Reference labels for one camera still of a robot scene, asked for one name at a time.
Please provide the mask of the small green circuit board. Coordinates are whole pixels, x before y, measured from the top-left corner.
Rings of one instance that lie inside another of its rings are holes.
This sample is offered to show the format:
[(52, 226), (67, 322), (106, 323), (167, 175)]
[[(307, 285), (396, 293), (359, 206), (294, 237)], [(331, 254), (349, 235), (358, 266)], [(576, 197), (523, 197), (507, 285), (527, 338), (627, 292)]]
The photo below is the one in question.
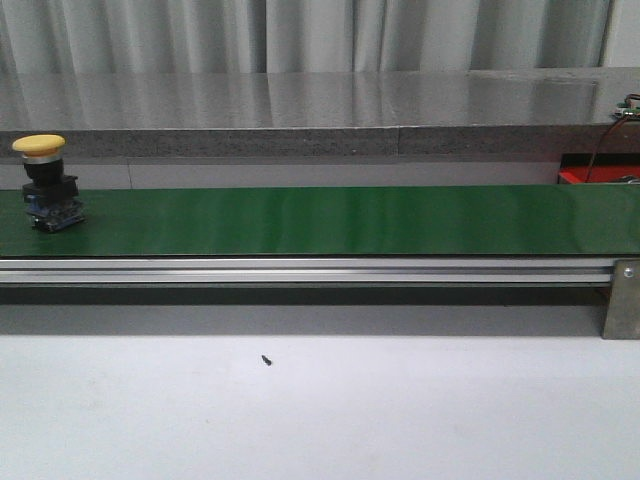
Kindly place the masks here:
[(614, 118), (628, 118), (638, 120), (640, 118), (640, 108), (638, 99), (630, 99), (619, 102), (612, 112)]

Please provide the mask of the metal conveyor support bracket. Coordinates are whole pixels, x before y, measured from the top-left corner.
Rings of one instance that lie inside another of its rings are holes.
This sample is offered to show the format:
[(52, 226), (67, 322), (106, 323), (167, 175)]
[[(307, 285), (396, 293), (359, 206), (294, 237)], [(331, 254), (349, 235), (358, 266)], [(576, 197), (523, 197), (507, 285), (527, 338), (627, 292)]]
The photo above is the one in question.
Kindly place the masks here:
[(639, 322), (639, 259), (618, 260), (602, 337), (607, 340), (638, 340)]

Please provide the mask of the aluminium conveyor side rail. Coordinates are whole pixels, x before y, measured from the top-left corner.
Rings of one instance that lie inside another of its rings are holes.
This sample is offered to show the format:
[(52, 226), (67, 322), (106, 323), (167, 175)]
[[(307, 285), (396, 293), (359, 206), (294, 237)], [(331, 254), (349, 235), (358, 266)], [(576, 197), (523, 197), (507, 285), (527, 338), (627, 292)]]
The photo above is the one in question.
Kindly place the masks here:
[(608, 283), (616, 261), (535, 258), (3, 259), (3, 284)]

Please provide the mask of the green conveyor belt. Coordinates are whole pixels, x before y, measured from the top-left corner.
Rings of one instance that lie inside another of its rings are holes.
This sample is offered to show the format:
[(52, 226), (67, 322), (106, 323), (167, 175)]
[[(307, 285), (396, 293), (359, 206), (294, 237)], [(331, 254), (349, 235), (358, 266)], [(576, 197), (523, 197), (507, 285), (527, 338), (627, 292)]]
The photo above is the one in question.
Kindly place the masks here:
[(86, 190), (86, 218), (31, 228), (1, 195), (5, 257), (635, 255), (635, 185)]

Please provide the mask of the yellow mushroom push button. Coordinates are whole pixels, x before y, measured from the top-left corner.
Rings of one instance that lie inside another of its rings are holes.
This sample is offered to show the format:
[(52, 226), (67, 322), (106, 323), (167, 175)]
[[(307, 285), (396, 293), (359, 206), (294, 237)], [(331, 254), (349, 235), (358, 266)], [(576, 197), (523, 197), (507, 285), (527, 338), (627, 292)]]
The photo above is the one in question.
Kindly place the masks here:
[(30, 183), (22, 187), (26, 213), (34, 229), (54, 233), (85, 220), (78, 199), (77, 176), (64, 172), (62, 148), (66, 139), (57, 134), (21, 137), (12, 149), (22, 155)]

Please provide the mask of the grey stone counter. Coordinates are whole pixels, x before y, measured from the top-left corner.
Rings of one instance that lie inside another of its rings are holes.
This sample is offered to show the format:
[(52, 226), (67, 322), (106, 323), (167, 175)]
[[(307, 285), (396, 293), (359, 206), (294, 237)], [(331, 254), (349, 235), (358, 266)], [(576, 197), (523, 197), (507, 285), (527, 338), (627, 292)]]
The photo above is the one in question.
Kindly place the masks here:
[(1, 79), (1, 153), (33, 133), (66, 157), (631, 153), (608, 133), (635, 68), (367, 73), (20, 74)]

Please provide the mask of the grey pleated curtain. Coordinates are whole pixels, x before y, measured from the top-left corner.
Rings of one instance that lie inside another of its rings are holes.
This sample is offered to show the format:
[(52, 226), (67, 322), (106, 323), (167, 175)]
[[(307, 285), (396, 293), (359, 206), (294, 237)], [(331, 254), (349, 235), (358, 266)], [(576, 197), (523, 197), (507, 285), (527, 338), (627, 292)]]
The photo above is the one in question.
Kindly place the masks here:
[(595, 67), (612, 8), (609, 1), (5, 1), (1, 70)]

